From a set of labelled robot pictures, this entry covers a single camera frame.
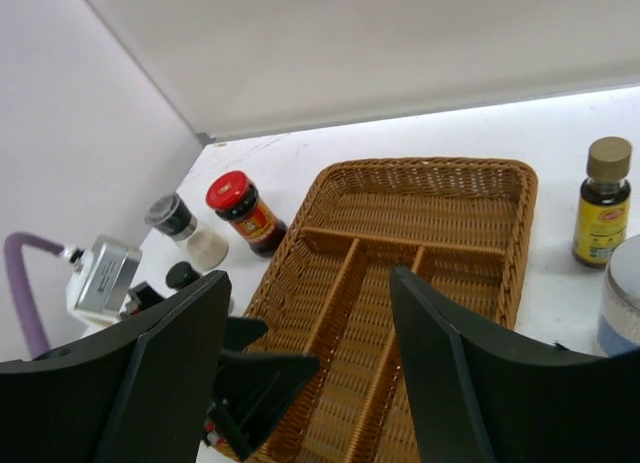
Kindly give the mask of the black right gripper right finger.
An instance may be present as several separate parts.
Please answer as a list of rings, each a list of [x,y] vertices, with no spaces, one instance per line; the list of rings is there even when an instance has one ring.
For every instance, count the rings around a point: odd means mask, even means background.
[[[635,462],[639,355],[546,344],[450,300],[405,267],[390,277],[424,462]]]

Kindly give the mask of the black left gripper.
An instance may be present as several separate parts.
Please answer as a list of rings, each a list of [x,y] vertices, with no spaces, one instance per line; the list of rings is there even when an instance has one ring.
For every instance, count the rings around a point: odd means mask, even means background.
[[[121,321],[165,300],[146,281],[131,287],[127,296],[119,312]],[[213,431],[241,461],[267,441],[320,369],[314,355],[239,352],[267,332],[260,318],[229,316],[213,383]]]

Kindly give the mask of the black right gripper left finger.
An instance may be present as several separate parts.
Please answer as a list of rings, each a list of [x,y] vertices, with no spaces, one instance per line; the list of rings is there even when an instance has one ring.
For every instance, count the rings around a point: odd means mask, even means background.
[[[195,461],[230,292],[214,271],[105,330],[2,363],[2,461]]]

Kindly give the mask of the silver lid white pepper jar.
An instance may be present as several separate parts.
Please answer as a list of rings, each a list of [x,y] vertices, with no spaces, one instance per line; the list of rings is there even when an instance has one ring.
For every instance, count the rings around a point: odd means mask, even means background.
[[[621,243],[605,269],[596,333],[607,357],[639,349],[639,236]]]

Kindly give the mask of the small black pepper grinder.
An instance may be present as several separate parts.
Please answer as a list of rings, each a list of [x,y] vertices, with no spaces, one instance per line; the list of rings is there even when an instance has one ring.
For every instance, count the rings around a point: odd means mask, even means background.
[[[187,261],[175,263],[166,273],[165,284],[179,291],[201,278],[201,274]]]

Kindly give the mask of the red lid chili sauce jar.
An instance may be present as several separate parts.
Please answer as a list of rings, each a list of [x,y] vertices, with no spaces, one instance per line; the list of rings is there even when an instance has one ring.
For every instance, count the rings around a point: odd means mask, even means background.
[[[287,225],[266,205],[254,182],[242,171],[217,178],[207,190],[205,202],[260,257],[271,257],[286,236]]]

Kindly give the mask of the clear salt grinder black top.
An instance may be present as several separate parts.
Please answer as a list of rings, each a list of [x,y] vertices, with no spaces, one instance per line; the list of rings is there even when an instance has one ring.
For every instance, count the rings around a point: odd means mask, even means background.
[[[228,254],[227,241],[199,220],[177,193],[156,200],[145,223],[172,239],[199,271],[216,268]]]

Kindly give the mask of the brown wicker divided basket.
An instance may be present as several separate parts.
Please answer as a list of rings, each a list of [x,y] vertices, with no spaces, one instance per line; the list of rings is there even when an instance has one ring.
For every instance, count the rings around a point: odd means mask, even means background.
[[[443,310],[512,331],[538,178],[510,159],[336,163],[311,185],[246,315],[268,330],[248,351],[308,355],[319,371],[257,449],[234,462],[419,462],[422,368],[460,356]]]

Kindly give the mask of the yellow label sesame oil bottle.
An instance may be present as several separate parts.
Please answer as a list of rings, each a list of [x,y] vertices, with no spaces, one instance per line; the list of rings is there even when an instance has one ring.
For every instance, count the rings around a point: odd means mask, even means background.
[[[621,137],[603,137],[589,147],[572,242],[573,257],[587,267],[604,268],[626,239],[631,156],[631,143]]]

